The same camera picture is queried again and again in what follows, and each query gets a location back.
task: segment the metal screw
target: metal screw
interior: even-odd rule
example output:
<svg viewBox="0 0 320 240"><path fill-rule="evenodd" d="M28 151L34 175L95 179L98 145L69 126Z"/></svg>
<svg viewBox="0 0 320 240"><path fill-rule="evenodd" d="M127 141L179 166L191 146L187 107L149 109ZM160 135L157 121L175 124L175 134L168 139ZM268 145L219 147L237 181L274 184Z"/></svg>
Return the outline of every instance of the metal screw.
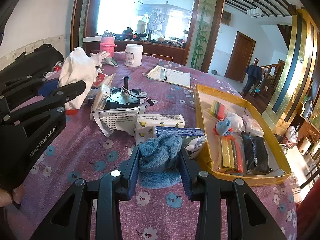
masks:
<svg viewBox="0 0 320 240"><path fill-rule="evenodd" d="M84 184L84 179L77 179L77 180L75 181L75 184L76 184L77 186L83 185L83 184Z"/></svg>
<svg viewBox="0 0 320 240"><path fill-rule="evenodd" d="M243 185L244 184L244 180L243 179L236 179L236 184Z"/></svg>
<svg viewBox="0 0 320 240"><path fill-rule="evenodd" d="M207 171L200 171L200 172L199 172L199 175L200 175L201 177L208 177L208 176L209 176L209 173L208 173Z"/></svg>
<svg viewBox="0 0 320 240"><path fill-rule="evenodd" d="M57 112L62 113L64 111L64 107L59 106L57 107Z"/></svg>
<svg viewBox="0 0 320 240"><path fill-rule="evenodd" d="M111 176L112 177L118 177L118 176L120 176L120 174L121 174L121 171L119 171L119 170L111 171Z"/></svg>
<svg viewBox="0 0 320 240"><path fill-rule="evenodd" d="M8 121L10 119L10 116L7 114L3 117L3 121Z"/></svg>

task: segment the mirror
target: mirror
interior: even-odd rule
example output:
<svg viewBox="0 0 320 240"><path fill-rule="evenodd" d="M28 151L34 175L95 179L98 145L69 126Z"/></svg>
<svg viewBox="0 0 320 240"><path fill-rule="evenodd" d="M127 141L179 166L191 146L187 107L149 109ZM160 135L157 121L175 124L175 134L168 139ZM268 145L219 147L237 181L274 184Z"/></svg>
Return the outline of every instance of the mirror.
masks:
<svg viewBox="0 0 320 240"><path fill-rule="evenodd" d="M152 30L151 39L187 40L194 0L100 0L98 34Z"/></svg>

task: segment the notebook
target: notebook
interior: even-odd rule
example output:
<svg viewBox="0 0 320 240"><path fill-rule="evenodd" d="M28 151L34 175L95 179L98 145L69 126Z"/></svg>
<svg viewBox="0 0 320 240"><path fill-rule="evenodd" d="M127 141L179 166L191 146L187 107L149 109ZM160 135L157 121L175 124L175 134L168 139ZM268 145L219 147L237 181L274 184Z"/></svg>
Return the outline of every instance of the notebook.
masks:
<svg viewBox="0 0 320 240"><path fill-rule="evenodd" d="M187 88L190 88L190 85L191 85L190 73L183 73L177 70L164 68L159 65L157 65L154 69L152 69L149 72L148 78L167 82L170 84L179 85L182 87L187 87Z"/></svg>

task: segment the human hand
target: human hand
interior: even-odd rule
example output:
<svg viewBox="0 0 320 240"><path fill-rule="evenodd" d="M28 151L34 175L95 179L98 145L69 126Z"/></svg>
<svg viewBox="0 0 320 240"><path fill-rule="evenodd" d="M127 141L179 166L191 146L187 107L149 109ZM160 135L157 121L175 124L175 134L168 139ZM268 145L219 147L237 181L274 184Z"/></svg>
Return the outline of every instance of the human hand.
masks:
<svg viewBox="0 0 320 240"><path fill-rule="evenodd" d="M12 191L13 200L15 203L20 204L22 197L25 193L24 186L20 185ZM0 207L10 205L12 203L12 197L4 189L0 188Z"/></svg>
<svg viewBox="0 0 320 240"><path fill-rule="evenodd" d="M97 54L90 53L90 59L92 59L94 61L94 64L99 67L102 67L102 64L101 64L102 60L109 56L110 56L110 52L106 52L105 50L100 51Z"/></svg>

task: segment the black bag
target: black bag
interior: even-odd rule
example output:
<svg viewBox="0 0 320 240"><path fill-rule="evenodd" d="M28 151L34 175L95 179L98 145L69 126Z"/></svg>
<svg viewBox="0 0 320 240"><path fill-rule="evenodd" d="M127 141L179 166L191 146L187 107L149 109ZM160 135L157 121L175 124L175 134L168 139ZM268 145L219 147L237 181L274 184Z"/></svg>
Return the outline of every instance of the black bag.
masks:
<svg viewBox="0 0 320 240"><path fill-rule="evenodd" d="M43 73L51 72L54 65L63 60L62 54L51 44L43 44L28 55L22 53L15 62L1 70L0 82L29 75L33 78L43 77Z"/></svg>
<svg viewBox="0 0 320 240"><path fill-rule="evenodd" d="M269 157L264 145L264 139L241 132L244 144L244 156L247 163L247 173L262 175L269 174L272 169L268 167Z"/></svg>

